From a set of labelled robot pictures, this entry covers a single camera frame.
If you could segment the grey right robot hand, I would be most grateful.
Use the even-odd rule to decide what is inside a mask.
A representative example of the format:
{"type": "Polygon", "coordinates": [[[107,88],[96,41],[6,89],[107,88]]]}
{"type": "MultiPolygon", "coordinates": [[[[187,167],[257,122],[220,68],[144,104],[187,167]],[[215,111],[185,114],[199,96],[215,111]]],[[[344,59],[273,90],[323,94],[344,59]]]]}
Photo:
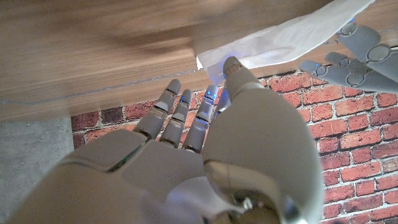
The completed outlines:
{"type": "Polygon", "coordinates": [[[222,95],[192,99],[173,80],[131,131],[110,132],[56,165],[9,223],[318,223],[323,176],[301,114],[235,57],[222,95]]]}

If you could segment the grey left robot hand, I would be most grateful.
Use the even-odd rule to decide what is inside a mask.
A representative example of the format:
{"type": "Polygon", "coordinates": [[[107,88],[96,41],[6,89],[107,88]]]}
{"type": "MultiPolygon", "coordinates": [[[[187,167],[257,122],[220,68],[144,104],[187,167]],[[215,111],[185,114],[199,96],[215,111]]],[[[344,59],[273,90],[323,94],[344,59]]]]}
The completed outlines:
{"type": "Polygon", "coordinates": [[[338,40],[354,58],[330,52],[325,56],[329,65],[304,60],[299,69],[335,85],[397,93],[397,49],[382,44],[377,31],[349,22],[340,29],[338,40]]]}

